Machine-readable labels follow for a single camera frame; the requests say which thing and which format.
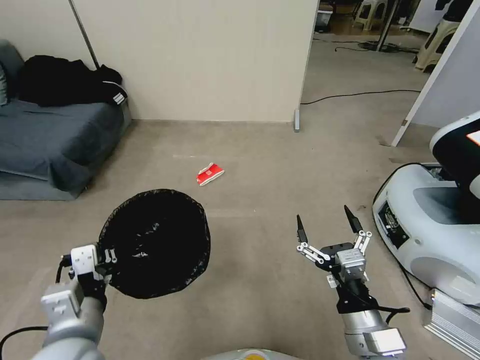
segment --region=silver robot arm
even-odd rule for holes
[[[76,247],[66,257],[72,266],[70,281],[49,286],[41,298],[49,326],[42,349],[32,360],[105,360],[97,346],[109,277],[99,272],[102,260],[94,244]],[[103,265],[116,261],[115,253],[106,250]]]
[[[350,225],[350,217],[354,218],[353,244],[345,242],[318,250],[308,244],[302,221],[297,215],[300,241],[297,251],[318,268],[328,272],[328,284],[338,293],[336,307],[343,320],[345,341],[350,353],[369,359],[401,357],[407,348],[402,335],[397,328],[387,324],[388,320],[383,320],[380,310],[391,311],[391,314],[406,313],[410,310],[379,306],[375,298],[369,295],[365,286],[365,282],[369,280],[365,272],[365,250],[372,233],[363,231],[358,219],[347,210],[346,208]]]

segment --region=beige carpet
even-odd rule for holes
[[[339,57],[343,73],[335,75],[322,62],[340,54],[322,53],[312,49],[304,100],[423,81],[408,76],[408,58],[377,66],[368,60],[377,54],[355,52],[357,71]],[[403,70],[392,70],[397,63]],[[100,344],[107,359],[195,360],[244,347],[305,360],[352,359],[336,292],[296,253],[295,215],[318,247],[352,240],[344,204],[375,234],[370,206],[383,180],[401,163],[432,159],[415,134],[408,147],[379,144],[414,99],[390,94],[303,106],[298,134],[288,124],[136,122],[78,200],[0,202],[0,333],[46,323],[40,296],[54,281],[59,256],[96,241],[117,205],[141,191],[173,188],[206,209],[210,265],[186,290],[163,298],[135,300],[110,288]],[[199,187],[196,173],[211,161],[225,174]],[[382,305],[412,308],[392,321],[408,345],[407,359],[465,358],[422,328],[422,309],[377,235],[367,262],[372,295]],[[29,359],[42,338],[10,339],[4,359]]]

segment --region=black mesh net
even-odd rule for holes
[[[207,268],[210,231],[204,208],[171,189],[141,192],[117,207],[101,231],[99,248],[114,249],[110,285],[150,299],[187,287]]]

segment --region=red card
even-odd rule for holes
[[[210,163],[206,168],[200,170],[198,175],[196,176],[196,182],[198,185],[203,186],[208,184],[212,180],[218,178],[225,172],[220,166],[214,164],[213,162]]]

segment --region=white robot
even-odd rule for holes
[[[480,306],[480,111],[430,141],[438,163],[400,166],[373,203],[383,241],[431,288]]]
[[[354,243],[344,242],[320,250],[308,244],[300,217],[297,215],[296,250],[319,269],[328,272],[327,280],[338,293],[337,310],[345,325],[344,336],[349,351],[360,359],[384,359],[402,356],[406,345],[397,328],[389,327],[390,319],[408,308],[379,306],[365,286],[365,250],[372,233],[363,231],[358,219],[345,207],[355,233]],[[122,262],[113,248],[90,244],[74,248],[62,257],[56,284],[41,298],[49,326],[42,349],[33,360],[105,360],[97,346],[104,325],[107,305],[105,287]],[[62,267],[71,266],[70,280],[60,283]],[[380,311],[390,312],[384,320]],[[0,343],[0,356],[7,335]],[[295,357],[264,349],[234,350],[204,360],[295,360]]]

